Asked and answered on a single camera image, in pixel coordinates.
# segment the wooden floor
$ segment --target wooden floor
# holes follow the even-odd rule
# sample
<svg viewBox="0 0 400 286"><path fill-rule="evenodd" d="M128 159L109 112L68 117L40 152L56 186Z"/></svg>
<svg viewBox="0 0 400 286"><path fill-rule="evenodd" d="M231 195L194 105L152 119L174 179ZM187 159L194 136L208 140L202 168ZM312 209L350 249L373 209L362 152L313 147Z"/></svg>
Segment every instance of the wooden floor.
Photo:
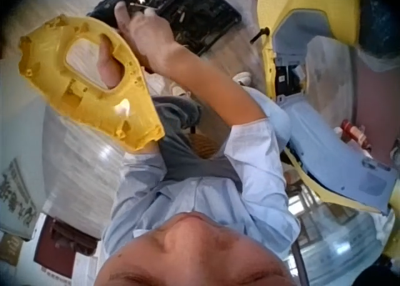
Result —
<svg viewBox="0 0 400 286"><path fill-rule="evenodd" d="M4 30L7 42L4 50L5 57L11 60L11 57L18 53L19 37L44 21L61 13L83 16L99 1L23 0L8 19ZM251 72L253 87L263 91L265 83L261 45L260 42L252 46L249 44L250 38L259 30L256 16L257 0L227 1L242 14L242 24L215 43L205 58L230 76L241 71ZM83 67L82 64L92 64L92 69L94 69L95 60L96 52L93 51L90 54L83 54L78 50L71 56L71 62L77 67ZM309 45L307 69L309 73L307 96L311 104L332 127L340 124L344 118L350 119L353 114L353 75L348 48L329 39L314 39ZM167 92L169 83L159 76L147 76L151 94ZM207 106L204 108L206 111L200 129L221 143L229 129L213 111ZM113 198L119 185L122 156L123 150L106 136L88 127L76 125L62 118L50 107L46 107L42 137L42 163L46 190L43 211L51 217L59 218L89 235L100 238L109 222ZM321 277L326 278L323 284L315 282L312 285L328 285L328 280L344 275L349 269L346 267L343 269L344 272L332 275L332 272L325 270L322 273L322 268L316 267L321 261L323 250L330 256L326 262L330 265L334 264L333 259L336 257L330 255L332 252L329 247L326 247L326 243L336 241L349 245L353 234L356 237L360 234L361 238L375 235L368 232L373 230L374 226L372 219L362 214L354 219L351 227L342 226L330 230L329 227L332 225L325 220L323 212L315 210L315 213L329 241L322 240L318 243L319 246L310 248L307 253L309 261L306 260L306 263L307 266L313 266L315 281L321 280ZM354 255L362 256L364 260L362 261L360 257L357 266L360 267L361 262L369 260L366 256L369 256L371 260L375 258L376 253L372 254L367 250L371 247L369 244L376 241L374 239L373 237L365 242L351 244L352 248L357 246L358 251L354 252ZM343 256L346 255L340 257L341 264L348 264Z"/></svg>

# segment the tiled floor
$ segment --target tiled floor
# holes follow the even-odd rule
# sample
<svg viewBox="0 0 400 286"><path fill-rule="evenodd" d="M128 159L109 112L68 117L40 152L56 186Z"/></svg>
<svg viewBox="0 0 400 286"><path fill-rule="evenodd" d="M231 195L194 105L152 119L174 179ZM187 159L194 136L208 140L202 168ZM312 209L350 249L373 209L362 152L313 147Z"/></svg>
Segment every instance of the tiled floor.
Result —
<svg viewBox="0 0 400 286"><path fill-rule="evenodd" d="M45 20L62 12L82 16L98 1L24 0L9 18L5 29L5 56L12 60L19 37ZM263 90L260 44L249 44L250 38L259 29L256 0L227 1L242 14L243 23L215 43L205 58L231 76L240 71L252 72L253 86ZM307 59L310 80L308 97L312 105L333 127L343 118L351 118L353 78L347 47L318 38L309 45ZM160 77L150 77L148 84L152 93L165 91L165 83ZM217 142L222 142L229 132L228 128L218 116L205 108L200 128ZM123 151L107 137L60 117L50 107L46 107L42 120L43 137L40 141L46 193L43 211L100 238L108 223L118 187L118 169ZM319 207L310 212L324 232L318 243L303 252L312 285L327 285L339 276L345 276L346 272L349 282L354 274L352 270L369 265L379 255L381 246L375 238L376 231L368 214L357 214L352 221L340 226L333 224L333 219ZM336 271L332 270L336 265L341 266Z"/></svg>

